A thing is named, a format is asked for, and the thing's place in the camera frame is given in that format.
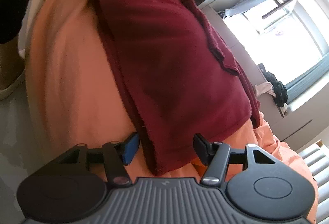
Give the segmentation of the maroon garment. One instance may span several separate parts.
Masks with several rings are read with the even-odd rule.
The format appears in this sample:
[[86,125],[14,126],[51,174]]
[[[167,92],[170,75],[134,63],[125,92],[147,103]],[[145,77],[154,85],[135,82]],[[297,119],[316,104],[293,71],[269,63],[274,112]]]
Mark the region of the maroon garment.
[[152,174],[190,163],[193,136],[260,125],[241,65],[194,0],[93,0],[123,104]]

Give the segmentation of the dark clothes pile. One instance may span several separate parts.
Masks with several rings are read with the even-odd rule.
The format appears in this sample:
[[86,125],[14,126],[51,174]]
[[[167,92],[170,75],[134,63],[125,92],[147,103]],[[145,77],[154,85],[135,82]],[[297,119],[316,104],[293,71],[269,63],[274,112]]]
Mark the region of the dark clothes pile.
[[288,94],[285,85],[281,81],[277,80],[274,74],[268,72],[263,63],[260,63],[258,67],[262,71],[265,79],[272,84],[272,91],[275,94],[273,97],[274,103],[278,107],[283,108],[288,102]]

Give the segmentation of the orange bed sheet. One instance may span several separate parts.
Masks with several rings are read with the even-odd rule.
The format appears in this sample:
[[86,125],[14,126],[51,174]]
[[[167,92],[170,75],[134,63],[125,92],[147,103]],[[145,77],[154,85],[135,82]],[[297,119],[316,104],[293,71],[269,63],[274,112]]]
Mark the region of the orange bed sheet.
[[[47,158],[76,143],[99,147],[136,131],[100,37],[93,0],[44,0],[32,25],[27,81],[34,119],[44,130],[41,145]],[[223,142],[241,149],[256,144],[315,186],[304,160],[272,133],[260,110],[259,115],[257,128],[246,122]],[[160,177],[200,178],[204,170],[195,157]],[[142,145],[128,173],[133,178],[155,176]]]

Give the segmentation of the white cloth on sill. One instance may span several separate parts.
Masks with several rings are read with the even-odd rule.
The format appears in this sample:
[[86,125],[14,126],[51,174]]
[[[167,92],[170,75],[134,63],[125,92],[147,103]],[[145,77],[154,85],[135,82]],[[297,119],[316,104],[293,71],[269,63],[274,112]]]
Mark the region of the white cloth on sill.
[[270,94],[272,97],[276,98],[276,94],[274,92],[274,87],[271,84],[271,82],[263,82],[260,85],[255,85],[254,86],[254,90],[255,90],[255,95],[256,97],[259,97],[265,93]]

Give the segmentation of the right blue curtain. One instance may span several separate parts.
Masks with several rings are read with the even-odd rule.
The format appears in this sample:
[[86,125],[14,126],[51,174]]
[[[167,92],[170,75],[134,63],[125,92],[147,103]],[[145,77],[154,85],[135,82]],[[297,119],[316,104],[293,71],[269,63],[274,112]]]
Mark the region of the right blue curtain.
[[297,99],[328,72],[328,61],[329,56],[326,54],[317,64],[285,85],[287,104]]

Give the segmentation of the padded grey headboard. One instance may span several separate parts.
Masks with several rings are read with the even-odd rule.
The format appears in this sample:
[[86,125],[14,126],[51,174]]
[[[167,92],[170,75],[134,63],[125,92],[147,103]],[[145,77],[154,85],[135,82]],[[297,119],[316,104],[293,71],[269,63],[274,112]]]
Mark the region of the padded grey headboard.
[[321,140],[302,150],[299,155],[306,162],[319,189],[317,223],[328,223],[329,210],[329,158],[328,147]]

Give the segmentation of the window frame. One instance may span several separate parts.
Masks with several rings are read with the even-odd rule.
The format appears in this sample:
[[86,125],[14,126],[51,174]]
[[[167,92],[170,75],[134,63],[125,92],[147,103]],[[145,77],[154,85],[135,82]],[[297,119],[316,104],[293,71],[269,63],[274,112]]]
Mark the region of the window frame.
[[284,85],[328,54],[328,19],[311,0],[266,0],[223,20],[256,65]]

